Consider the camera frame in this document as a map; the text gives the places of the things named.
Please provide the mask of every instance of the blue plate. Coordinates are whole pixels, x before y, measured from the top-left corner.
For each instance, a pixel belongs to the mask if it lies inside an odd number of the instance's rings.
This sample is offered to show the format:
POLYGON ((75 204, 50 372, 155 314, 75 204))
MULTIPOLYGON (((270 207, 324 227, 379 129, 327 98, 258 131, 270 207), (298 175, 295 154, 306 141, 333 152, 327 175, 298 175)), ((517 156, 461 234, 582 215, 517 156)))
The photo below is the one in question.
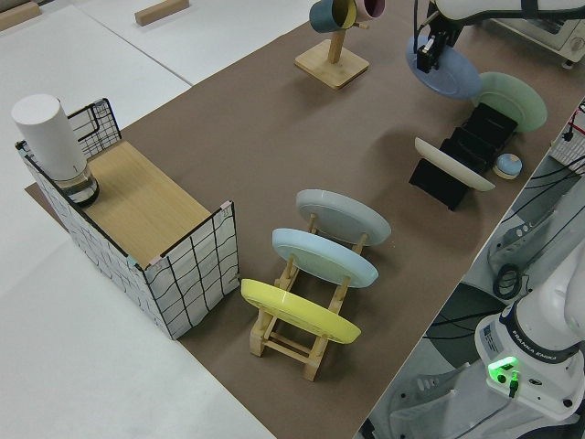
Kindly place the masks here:
POLYGON ((391 232, 388 222, 373 209, 335 192, 302 190, 296 195, 296 208, 307 221, 314 214, 318 230, 350 244, 357 244, 365 233, 365 245, 377 245, 391 232))
MULTIPOLYGON (((427 44, 426 36, 419 36, 419 47, 427 44)), ((471 99, 482 90, 482 79, 475 66, 454 48, 445 46, 439 58, 439 68, 429 73, 417 69, 417 54, 412 53, 414 37, 406 46, 406 61, 420 82, 439 94, 453 99, 471 99)))
POLYGON ((349 286, 365 288, 378 278, 376 267, 347 247, 322 236, 295 229, 272 232, 272 247, 299 270, 332 284, 341 285, 349 276, 349 286))

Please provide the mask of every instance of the brown table mat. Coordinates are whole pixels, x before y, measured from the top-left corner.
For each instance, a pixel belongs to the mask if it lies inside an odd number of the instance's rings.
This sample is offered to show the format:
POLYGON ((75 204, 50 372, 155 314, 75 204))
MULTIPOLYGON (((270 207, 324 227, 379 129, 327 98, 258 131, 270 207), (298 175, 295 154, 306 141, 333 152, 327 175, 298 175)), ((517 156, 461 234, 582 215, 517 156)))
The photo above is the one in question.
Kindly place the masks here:
MULTIPOLYGON (((275 351, 249 353, 257 313, 238 292, 180 339, 279 439, 353 437, 585 94, 580 65, 563 70, 560 58, 494 24, 467 27, 456 48, 480 72, 529 83, 549 117, 506 148, 524 161, 520 178, 488 172, 496 190, 471 191, 451 212, 408 183, 419 160, 414 137, 440 145, 473 106, 413 77, 404 59, 411 2, 387 10, 369 30, 347 32, 345 47, 370 68, 340 91, 294 67, 297 55, 329 37, 304 25, 122 132, 203 205, 235 201, 243 277, 271 283, 282 271, 271 231, 304 228, 299 190, 348 195, 390 222, 388 241, 363 253, 379 278, 350 290, 341 311, 362 335, 351 345, 330 343, 315 382, 275 351)), ((326 305, 333 288, 301 275, 294 292, 326 305)))

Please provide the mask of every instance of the toaster oven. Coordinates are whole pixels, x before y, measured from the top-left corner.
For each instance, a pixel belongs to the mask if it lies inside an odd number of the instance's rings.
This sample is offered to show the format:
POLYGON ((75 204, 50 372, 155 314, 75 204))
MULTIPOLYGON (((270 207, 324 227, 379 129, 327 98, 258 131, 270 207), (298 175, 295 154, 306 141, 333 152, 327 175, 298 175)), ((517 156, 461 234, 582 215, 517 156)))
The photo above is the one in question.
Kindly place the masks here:
POLYGON ((565 59, 570 68, 585 55, 585 20, 497 18, 494 21, 565 59))

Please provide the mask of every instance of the green light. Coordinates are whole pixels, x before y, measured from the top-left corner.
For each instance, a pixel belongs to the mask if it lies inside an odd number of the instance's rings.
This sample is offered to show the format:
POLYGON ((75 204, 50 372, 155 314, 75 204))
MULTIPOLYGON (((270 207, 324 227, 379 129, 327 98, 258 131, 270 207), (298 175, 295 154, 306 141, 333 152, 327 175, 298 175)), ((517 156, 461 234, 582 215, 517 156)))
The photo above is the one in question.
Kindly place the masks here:
POLYGON ((518 359, 516 357, 506 357, 488 364, 487 370, 492 380, 500 382, 498 381, 498 376, 504 374, 506 370, 512 369, 517 364, 517 362, 518 359))

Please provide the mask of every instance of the plate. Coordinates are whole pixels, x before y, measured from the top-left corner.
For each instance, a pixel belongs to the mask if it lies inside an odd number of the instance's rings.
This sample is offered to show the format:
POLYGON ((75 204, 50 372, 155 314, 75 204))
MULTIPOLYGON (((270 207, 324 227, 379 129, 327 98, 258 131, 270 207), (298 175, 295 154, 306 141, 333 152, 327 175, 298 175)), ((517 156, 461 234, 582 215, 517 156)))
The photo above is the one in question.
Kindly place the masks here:
POLYGON ((337 343, 351 343, 361 334, 359 327, 336 313, 276 286, 242 279, 241 295, 271 316, 337 343))
POLYGON ((295 267, 332 284, 349 276, 349 286, 365 288, 378 278, 376 267, 359 254, 307 231, 276 229, 272 247, 285 261, 292 256, 295 267))
POLYGON ((419 139, 419 137, 414 139, 414 147, 425 159, 469 187, 482 192, 492 190, 495 187, 494 183, 491 181, 476 174, 469 167, 462 165, 454 158, 446 155, 443 151, 435 148, 424 140, 419 139))
POLYGON ((482 73, 480 78, 482 89, 472 97, 473 105, 484 103, 516 121, 519 133, 534 131, 547 121, 547 105, 522 80, 497 71, 482 73))
MULTIPOLYGON (((419 47, 429 40, 419 36, 419 47)), ((439 68, 429 73, 417 69, 417 54, 413 53, 414 37, 406 46, 406 61, 420 82, 439 94, 453 99, 470 99, 482 89, 482 80, 475 66, 454 48, 445 46, 439 58, 439 68)))
POLYGON ((375 210, 350 197, 322 189, 306 189, 296 195, 296 208, 315 227, 333 238, 357 244, 367 235, 365 245, 377 245, 391 233, 388 222, 375 210))

